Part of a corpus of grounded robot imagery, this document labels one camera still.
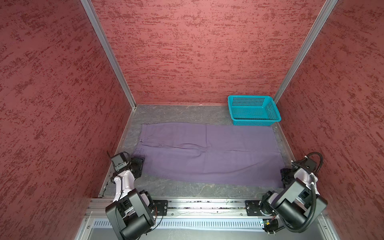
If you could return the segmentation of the purple trousers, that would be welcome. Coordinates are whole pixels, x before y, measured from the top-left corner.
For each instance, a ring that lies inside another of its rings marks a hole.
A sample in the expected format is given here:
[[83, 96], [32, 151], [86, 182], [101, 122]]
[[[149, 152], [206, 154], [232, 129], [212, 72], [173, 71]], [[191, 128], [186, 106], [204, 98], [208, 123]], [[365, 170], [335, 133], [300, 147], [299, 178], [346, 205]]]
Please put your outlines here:
[[208, 184], [281, 188], [285, 162], [271, 127], [143, 124], [134, 156], [144, 173]]

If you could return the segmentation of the teal plastic basket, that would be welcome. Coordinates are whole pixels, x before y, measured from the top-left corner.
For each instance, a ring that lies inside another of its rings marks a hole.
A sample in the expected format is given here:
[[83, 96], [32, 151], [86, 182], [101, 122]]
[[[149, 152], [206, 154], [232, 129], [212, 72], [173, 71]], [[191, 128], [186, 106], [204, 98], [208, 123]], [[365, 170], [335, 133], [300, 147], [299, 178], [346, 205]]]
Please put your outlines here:
[[235, 126], [271, 126], [282, 120], [269, 96], [228, 96], [228, 107]]

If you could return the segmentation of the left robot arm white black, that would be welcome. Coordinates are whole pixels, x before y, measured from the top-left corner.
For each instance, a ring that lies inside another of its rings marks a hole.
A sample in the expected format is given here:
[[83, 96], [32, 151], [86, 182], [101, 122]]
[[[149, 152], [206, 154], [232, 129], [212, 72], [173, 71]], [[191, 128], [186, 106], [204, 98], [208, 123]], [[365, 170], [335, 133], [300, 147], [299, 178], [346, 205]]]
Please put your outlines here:
[[152, 197], [147, 191], [139, 192], [135, 188], [135, 180], [142, 176], [145, 160], [121, 152], [111, 157], [111, 161], [116, 193], [113, 202], [106, 207], [107, 218], [119, 240], [138, 240], [156, 224]]

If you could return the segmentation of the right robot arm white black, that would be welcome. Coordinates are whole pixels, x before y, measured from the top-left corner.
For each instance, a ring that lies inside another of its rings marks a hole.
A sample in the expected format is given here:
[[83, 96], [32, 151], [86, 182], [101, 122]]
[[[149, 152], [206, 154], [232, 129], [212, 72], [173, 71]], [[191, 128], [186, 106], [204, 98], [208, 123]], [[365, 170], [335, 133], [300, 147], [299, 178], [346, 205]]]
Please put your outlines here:
[[325, 210], [328, 202], [317, 189], [318, 178], [309, 167], [293, 164], [282, 169], [282, 192], [267, 192], [259, 203], [261, 214], [271, 217], [264, 220], [264, 231], [275, 234], [283, 229], [303, 233]]

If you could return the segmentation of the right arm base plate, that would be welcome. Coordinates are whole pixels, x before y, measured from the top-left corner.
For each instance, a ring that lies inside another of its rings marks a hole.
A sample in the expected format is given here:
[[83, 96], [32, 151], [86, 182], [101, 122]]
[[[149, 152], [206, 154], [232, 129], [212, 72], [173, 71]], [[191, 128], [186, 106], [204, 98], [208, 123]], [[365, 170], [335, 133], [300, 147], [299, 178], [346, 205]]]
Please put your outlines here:
[[245, 201], [245, 210], [248, 217], [260, 217], [263, 216], [260, 210], [259, 200], [246, 200]]

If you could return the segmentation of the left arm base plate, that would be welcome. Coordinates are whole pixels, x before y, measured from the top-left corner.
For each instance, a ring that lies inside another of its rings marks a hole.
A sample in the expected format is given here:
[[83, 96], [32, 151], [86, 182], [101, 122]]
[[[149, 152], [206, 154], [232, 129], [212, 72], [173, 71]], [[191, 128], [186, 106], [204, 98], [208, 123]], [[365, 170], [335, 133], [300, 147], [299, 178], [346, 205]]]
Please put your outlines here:
[[157, 216], [166, 216], [168, 213], [168, 200], [154, 200], [154, 213], [155, 217]]

